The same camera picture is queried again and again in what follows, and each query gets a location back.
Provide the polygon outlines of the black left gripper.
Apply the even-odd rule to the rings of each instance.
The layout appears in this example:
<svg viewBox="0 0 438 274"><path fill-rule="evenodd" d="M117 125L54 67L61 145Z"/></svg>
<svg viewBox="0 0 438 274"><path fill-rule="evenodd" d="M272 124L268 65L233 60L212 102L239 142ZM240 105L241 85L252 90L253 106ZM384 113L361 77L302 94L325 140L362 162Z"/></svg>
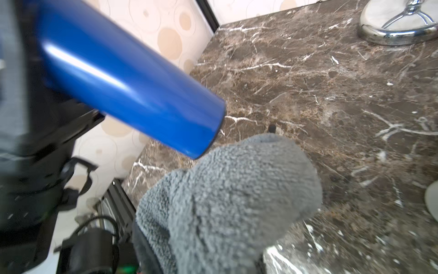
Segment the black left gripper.
<svg viewBox="0 0 438 274"><path fill-rule="evenodd" d="M1 272L21 274L48 256L58 213L75 208L66 187L81 164L76 140L103 115L60 88L37 38L42 1L1 2Z"/></svg>

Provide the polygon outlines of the blue thermos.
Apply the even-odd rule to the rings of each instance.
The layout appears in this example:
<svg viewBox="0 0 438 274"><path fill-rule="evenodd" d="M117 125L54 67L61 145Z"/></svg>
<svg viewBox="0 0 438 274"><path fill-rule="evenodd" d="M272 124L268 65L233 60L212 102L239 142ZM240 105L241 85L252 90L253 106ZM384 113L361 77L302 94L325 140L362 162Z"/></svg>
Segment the blue thermos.
<svg viewBox="0 0 438 274"><path fill-rule="evenodd" d="M48 81L192 158L211 147L223 99L82 1L38 1Z"/></svg>

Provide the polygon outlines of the grey yellow cleaning cloth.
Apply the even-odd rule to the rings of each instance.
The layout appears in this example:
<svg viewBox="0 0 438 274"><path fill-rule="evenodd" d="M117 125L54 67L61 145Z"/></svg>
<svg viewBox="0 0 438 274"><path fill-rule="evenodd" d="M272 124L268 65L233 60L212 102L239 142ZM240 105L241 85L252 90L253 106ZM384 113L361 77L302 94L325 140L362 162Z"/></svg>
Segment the grey yellow cleaning cloth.
<svg viewBox="0 0 438 274"><path fill-rule="evenodd" d="M140 200L133 246L144 274L256 274L264 250L321 204L296 143L255 135L162 177Z"/></svg>

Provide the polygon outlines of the white thermos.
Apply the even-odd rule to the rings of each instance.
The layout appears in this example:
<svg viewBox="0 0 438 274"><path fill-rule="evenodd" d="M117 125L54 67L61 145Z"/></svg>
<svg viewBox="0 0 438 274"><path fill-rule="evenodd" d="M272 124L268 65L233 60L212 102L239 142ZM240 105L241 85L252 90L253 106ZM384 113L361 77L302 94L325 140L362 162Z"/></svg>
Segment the white thermos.
<svg viewBox="0 0 438 274"><path fill-rule="evenodd" d="M438 221L438 181L430 184L424 194L424 202L430 215Z"/></svg>

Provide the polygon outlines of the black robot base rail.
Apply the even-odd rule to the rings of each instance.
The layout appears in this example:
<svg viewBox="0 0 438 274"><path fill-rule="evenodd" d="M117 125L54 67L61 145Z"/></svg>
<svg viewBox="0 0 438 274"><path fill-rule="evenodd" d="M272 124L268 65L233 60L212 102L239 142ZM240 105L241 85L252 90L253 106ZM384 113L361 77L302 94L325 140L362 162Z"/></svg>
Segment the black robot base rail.
<svg viewBox="0 0 438 274"><path fill-rule="evenodd" d="M132 225L136 210L122 187L123 181L114 178L99 202L94 206L98 215L112 217L119 228L120 243L128 243L132 237Z"/></svg>

